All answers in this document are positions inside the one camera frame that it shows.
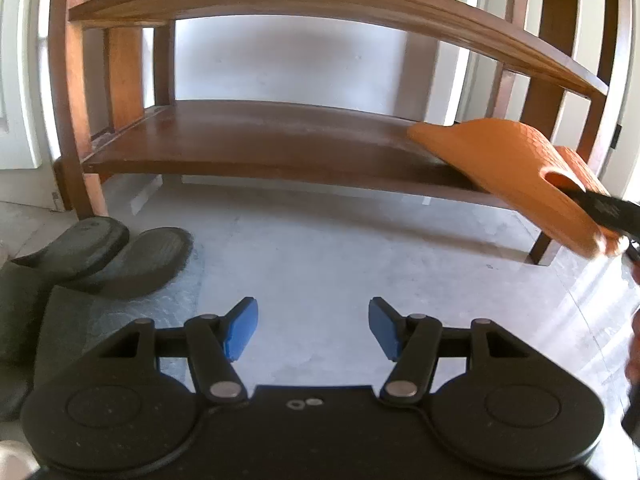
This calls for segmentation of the person right hand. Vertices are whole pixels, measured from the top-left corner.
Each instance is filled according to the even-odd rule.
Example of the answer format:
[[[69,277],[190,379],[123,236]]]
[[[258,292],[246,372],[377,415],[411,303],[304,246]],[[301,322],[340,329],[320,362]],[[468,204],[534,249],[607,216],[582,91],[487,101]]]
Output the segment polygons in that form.
[[[625,374],[631,385],[640,382],[640,309],[634,312],[631,322],[632,336],[629,344]]]

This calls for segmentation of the person left hand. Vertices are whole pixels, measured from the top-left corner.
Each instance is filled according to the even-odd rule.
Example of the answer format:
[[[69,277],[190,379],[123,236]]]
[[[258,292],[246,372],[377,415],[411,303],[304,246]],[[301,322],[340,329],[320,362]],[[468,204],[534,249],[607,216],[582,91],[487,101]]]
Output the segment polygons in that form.
[[[0,480],[28,479],[40,468],[32,449],[23,442],[0,442]]]

